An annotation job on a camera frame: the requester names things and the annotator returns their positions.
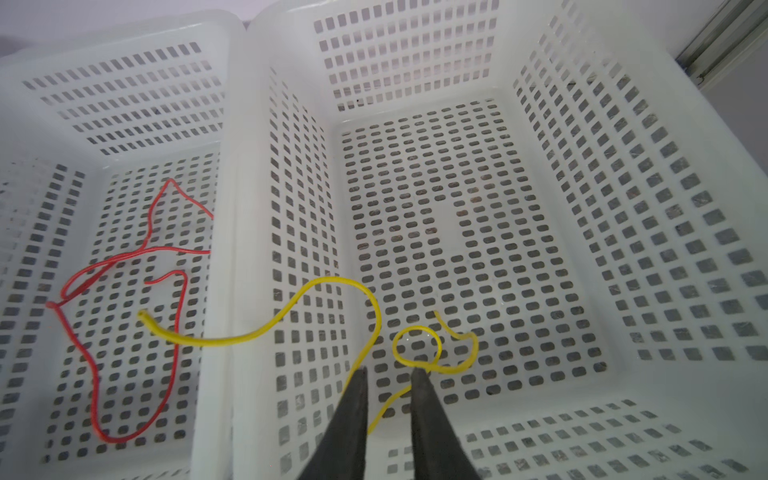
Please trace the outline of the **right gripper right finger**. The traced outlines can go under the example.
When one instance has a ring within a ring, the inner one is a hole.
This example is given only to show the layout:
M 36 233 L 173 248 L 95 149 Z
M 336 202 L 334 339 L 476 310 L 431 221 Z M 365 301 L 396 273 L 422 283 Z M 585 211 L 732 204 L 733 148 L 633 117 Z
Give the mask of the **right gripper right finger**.
M 479 479 L 437 397 L 428 372 L 415 368 L 411 386 L 414 478 Z

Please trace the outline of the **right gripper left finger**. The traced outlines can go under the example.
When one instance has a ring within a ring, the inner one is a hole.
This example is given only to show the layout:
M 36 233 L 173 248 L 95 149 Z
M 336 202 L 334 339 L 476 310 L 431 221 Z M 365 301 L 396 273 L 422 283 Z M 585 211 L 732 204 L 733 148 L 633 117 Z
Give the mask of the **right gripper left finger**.
M 299 479 L 363 479 L 368 431 L 368 379 L 357 369 Z

